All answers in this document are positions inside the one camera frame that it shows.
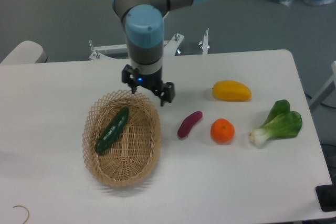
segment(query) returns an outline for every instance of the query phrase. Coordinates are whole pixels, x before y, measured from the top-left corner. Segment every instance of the green cucumber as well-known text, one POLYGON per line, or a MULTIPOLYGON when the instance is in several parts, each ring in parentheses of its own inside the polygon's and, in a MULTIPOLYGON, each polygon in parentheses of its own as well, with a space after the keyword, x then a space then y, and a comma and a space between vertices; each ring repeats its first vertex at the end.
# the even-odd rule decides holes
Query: green cucumber
POLYGON ((129 108, 123 107, 121 108, 100 137, 97 140, 95 145, 95 151, 98 154, 102 154, 108 148, 112 146, 112 144, 118 139, 119 135, 123 131, 125 124, 127 123, 129 115, 129 108))

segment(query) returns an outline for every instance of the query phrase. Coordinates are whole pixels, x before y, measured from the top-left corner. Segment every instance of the yellow mango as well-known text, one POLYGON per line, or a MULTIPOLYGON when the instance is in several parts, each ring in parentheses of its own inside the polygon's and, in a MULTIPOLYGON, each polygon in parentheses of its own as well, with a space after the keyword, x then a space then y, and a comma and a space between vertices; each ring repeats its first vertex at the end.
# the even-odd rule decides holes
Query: yellow mango
POLYGON ((219 81, 213 87, 214 97, 226 101, 248 101, 252 93, 248 87, 238 81, 219 81))

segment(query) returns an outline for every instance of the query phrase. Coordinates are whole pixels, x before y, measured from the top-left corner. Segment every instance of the purple sweet potato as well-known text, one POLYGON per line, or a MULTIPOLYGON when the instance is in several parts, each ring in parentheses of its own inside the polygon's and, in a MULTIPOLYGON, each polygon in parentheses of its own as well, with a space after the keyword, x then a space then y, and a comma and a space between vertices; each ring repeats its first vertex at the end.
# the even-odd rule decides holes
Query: purple sweet potato
POLYGON ((196 111, 191 115, 187 116, 186 119, 183 120, 177 135, 179 138, 185 138, 188 136, 192 127, 203 117, 203 113, 201 111, 196 111))

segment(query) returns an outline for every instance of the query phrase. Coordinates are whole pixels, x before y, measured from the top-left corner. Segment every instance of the wicker basket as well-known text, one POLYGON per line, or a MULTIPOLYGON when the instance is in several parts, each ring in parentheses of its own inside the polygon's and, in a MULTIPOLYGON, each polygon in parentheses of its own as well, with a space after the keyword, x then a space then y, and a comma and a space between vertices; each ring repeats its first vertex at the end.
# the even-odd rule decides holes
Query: wicker basket
POLYGON ((119 90, 99 99, 89 112, 83 133, 84 162, 98 181, 110 186, 129 186, 153 169, 160 144, 160 120, 153 103, 143 94, 119 90), (130 112, 123 133, 111 148, 98 155, 94 150, 98 137, 126 105, 130 112))

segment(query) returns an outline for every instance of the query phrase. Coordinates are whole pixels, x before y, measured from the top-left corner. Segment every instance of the bok choy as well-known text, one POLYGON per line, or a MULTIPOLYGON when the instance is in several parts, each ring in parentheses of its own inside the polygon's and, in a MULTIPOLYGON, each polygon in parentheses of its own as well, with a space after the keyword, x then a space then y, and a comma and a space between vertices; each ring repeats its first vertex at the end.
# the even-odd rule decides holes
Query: bok choy
POLYGON ((301 115, 290 111, 287 100, 275 102, 265 122, 250 131, 249 139, 256 146, 261 147, 267 140, 296 137, 302 127, 301 115))

